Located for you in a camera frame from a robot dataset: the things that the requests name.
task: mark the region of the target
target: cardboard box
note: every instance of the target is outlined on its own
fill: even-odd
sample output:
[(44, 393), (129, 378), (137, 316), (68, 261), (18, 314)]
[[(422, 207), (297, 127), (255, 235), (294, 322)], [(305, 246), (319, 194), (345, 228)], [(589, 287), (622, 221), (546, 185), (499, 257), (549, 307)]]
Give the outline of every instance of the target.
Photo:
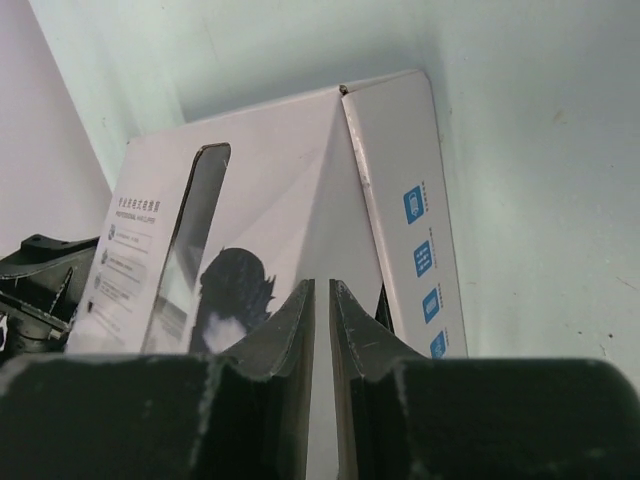
[(131, 141), (67, 351), (220, 352), (304, 278), (316, 279), (316, 358), (330, 352), (330, 278), (371, 315), (384, 279), (402, 340), (466, 355), (423, 73)]

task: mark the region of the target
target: blue label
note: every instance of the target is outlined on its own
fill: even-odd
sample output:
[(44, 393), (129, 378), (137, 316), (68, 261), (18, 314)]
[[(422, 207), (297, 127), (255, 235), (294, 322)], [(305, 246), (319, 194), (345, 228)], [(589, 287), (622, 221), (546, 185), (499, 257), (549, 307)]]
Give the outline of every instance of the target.
[(424, 320), (429, 323), (433, 317), (440, 311), (440, 302), (438, 301), (438, 289), (434, 288), (422, 301), (422, 310), (424, 311)]
[(444, 338), (444, 332), (440, 332), (433, 342), (431, 342), (431, 357), (442, 358), (446, 351), (447, 341)]
[(433, 265), (433, 259), (431, 258), (431, 248), (429, 247), (429, 240), (420, 245), (415, 252), (413, 252), (413, 259), (416, 262), (416, 273), (421, 277), (427, 270)]
[(411, 225), (424, 215), (424, 203), (420, 186), (404, 194), (404, 210), (407, 213), (407, 223)]

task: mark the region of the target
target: black mechanical part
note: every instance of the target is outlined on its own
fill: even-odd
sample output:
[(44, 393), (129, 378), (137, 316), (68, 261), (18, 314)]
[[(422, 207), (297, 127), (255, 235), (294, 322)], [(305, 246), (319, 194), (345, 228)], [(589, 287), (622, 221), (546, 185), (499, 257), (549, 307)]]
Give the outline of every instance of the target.
[(314, 284), (221, 356), (29, 355), (0, 370), (3, 479), (303, 479)]
[(640, 478), (640, 403), (593, 360), (430, 360), (331, 282), (340, 478)]
[(0, 362), (63, 349), (97, 245), (33, 235), (0, 260), (0, 316), (8, 317)]

